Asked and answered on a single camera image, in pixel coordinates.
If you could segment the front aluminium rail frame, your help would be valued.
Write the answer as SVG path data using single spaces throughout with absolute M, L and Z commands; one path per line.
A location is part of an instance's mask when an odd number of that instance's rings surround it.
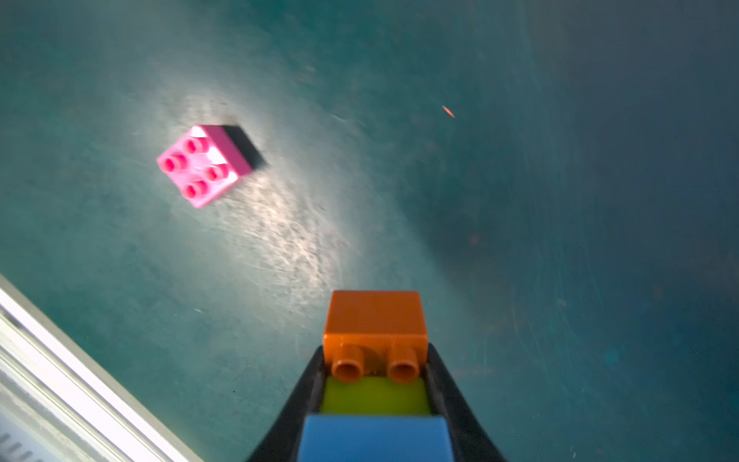
M 4 461 L 196 461 L 8 280 L 1 281 Z

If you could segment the lime green lego brick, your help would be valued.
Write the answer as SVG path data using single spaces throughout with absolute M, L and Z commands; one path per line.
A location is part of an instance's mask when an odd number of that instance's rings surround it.
M 395 383 L 387 377 L 365 377 L 343 383 L 335 377 L 325 381 L 321 414 L 350 416 L 431 416 L 425 383 Z

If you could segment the orange lego brick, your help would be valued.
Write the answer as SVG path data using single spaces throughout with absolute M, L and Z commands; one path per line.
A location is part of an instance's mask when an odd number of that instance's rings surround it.
M 343 383 L 386 377 L 409 384 L 427 362 L 421 296 L 412 291 L 335 291 L 323 333 L 323 356 Z

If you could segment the dark blue lego brick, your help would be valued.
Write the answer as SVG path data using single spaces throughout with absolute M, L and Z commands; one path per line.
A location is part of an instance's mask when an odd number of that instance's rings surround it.
M 452 461 L 441 417 L 311 415 L 298 447 L 299 461 Z

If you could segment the large magenta lego brick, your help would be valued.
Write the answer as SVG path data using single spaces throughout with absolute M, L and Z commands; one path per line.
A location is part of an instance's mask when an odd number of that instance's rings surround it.
M 156 159 L 194 208 L 202 208 L 254 172 L 222 125 L 194 125 Z

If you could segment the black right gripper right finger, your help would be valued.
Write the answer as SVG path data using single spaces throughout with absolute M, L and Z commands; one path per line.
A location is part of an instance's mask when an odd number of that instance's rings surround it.
M 507 461 L 473 414 L 433 344 L 428 345 L 425 387 L 431 410 L 446 420 L 454 461 Z

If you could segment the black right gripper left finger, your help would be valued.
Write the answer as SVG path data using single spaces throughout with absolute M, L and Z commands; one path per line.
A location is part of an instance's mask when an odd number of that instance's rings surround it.
M 319 411 L 326 379 L 323 348 L 313 353 L 298 383 L 275 422 L 247 462 L 288 462 L 298 460 L 301 433 L 306 418 Z

